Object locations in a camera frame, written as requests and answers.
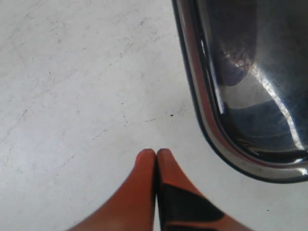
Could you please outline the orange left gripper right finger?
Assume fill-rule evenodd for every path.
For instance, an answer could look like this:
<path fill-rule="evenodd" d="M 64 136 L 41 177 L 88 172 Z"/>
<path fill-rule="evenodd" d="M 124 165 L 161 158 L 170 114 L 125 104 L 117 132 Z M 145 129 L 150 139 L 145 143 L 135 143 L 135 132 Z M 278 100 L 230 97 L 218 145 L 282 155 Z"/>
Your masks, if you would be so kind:
<path fill-rule="evenodd" d="M 157 152 L 157 193 L 162 231 L 249 231 L 213 205 L 184 174 L 172 152 Z"/>

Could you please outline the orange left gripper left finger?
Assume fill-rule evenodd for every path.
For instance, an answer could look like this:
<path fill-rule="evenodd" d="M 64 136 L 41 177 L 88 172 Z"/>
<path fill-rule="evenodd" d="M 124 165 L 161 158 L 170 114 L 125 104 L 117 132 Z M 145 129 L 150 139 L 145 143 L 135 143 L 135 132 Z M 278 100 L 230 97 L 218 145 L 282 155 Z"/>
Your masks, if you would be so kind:
<path fill-rule="evenodd" d="M 151 231 L 154 226 L 156 154 L 144 149 L 118 190 L 71 231 Z"/>

